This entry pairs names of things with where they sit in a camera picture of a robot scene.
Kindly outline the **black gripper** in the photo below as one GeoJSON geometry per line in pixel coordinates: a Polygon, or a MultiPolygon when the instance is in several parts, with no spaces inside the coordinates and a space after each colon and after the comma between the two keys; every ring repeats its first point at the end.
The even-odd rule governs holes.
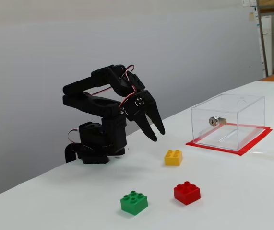
{"type": "Polygon", "coordinates": [[[129,98],[124,103],[124,113],[129,121],[135,121],[142,132],[154,142],[157,141],[157,137],[151,129],[146,115],[162,135],[166,133],[155,99],[148,90],[137,92],[129,98]]]}

